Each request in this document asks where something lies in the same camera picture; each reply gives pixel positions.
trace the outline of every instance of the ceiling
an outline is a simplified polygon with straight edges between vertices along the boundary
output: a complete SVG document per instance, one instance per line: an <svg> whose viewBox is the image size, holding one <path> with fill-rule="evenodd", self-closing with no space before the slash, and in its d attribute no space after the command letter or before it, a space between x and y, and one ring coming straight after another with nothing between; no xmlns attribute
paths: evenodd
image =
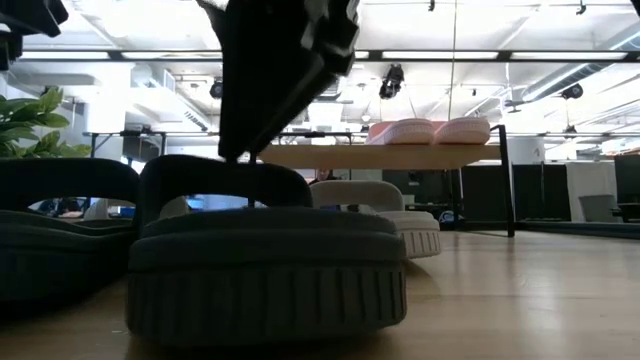
<svg viewBox="0 0 640 360"><path fill-rule="evenodd" d="M71 13L62 35L31 36L25 49L216 50L220 44L205 13L193 0L67 0ZM640 34L629 0L363 0L359 50L611 50L612 41ZM512 132L640 129L640 65L618 64L580 81L577 100L546 97L518 107L527 87L576 65L562 63L401 63L405 83L398 96L380 100L388 62L356 63L344 82L340 104L314 104L304 126L359 130L367 122L426 117L447 120L469 114L506 123ZM18 63L17 72L86 73L104 76L108 64ZM149 64L168 70L176 90L205 117L214 119L220 101L208 89L222 76L220 63Z"/></svg>

